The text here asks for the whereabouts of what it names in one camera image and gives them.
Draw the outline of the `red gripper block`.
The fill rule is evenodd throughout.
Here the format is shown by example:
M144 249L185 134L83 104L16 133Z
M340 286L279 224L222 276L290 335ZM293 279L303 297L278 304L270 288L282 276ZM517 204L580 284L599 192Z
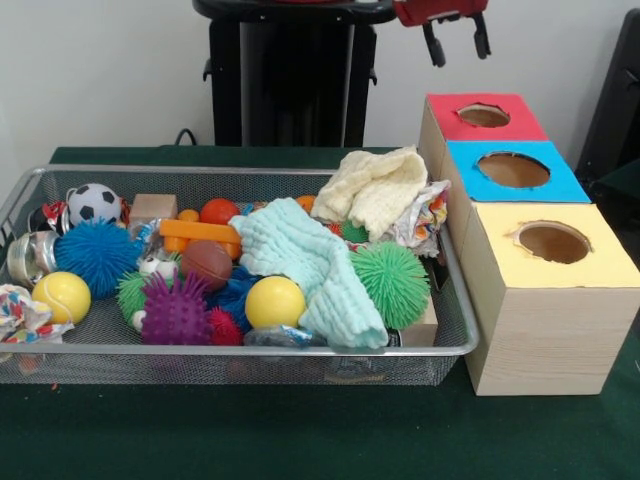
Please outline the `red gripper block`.
M470 17L475 24L474 44L479 59L491 54L484 15L487 0L401 0L394 1L397 18L404 26L421 26L432 64L442 68L446 64L444 50L435 36L431 21L449 17Z

